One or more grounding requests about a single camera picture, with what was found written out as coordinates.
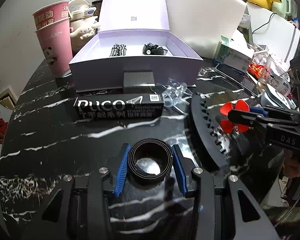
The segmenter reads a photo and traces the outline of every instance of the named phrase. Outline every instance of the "red flower-shaped object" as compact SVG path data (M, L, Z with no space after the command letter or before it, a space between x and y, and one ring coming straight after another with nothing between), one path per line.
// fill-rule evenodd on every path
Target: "red flower-shaped object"
M232 103L227 102L225 103L221 108L220 108L220 113L228 116L228 113L233 109ZM242 110L242 111L249 111L249 106L248 104L239 99L237 103L235 104L234 109L236 110ZM231 122L229 119L226 120L221 120L221 128L223 129L224 132L226 133L231 133L233 131L233 128L235 127L236 123ZM243 124L237 124L238 125L238 131L239 132L246 132L249 127Z

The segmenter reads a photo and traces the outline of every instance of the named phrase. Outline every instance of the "black strap roll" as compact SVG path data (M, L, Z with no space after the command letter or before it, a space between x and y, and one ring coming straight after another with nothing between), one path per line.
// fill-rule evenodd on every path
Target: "black strap roll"
M141 158L150 158L160 167L160 173L150 174L143 171L137 161ZM143 184L158 183L170 173L173 162L171 147L159 139L143 139L136 142L128 153L128 168L135 181Z

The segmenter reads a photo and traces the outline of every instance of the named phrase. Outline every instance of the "human hand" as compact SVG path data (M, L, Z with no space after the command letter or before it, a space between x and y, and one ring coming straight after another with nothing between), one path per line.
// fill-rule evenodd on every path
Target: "human hand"
M293 152L284 149L283 175L288 178L300 177L300 161L292 157Z

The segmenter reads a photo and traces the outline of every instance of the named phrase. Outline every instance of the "panda illustration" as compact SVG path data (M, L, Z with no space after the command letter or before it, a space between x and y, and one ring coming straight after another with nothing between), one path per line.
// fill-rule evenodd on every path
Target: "panda illustration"
M58 56L53 55L53 50L51 47L44 48L43 54L47 59L49 65L53 65L53 63L55 63L58 60Z

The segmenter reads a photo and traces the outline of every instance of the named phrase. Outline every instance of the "pink paper cup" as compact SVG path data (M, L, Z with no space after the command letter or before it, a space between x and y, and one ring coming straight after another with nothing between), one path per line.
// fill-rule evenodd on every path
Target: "pink paper cup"
M59 20L35 31L45 58L54 77L70 72L72 59L69 18Z
M49 4L33 13L37 30L46 25L68 18L68 5L69 0L63 0Z

